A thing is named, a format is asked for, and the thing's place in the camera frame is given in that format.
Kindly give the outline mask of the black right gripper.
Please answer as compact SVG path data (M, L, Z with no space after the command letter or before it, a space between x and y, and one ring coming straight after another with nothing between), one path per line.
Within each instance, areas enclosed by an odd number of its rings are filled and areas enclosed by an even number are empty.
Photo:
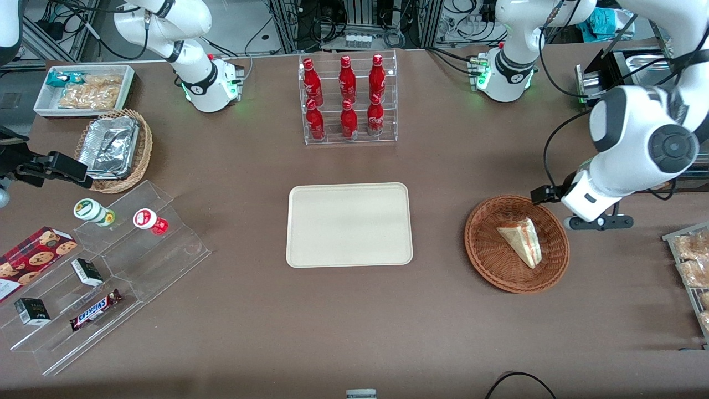
M93 179L87 174L87 166L61 152L49 152L49 172L45 156L30 152L5 151L1 155L1 177L18 180L33 186L43 186L45 180L63 180L86 189L91 189Z

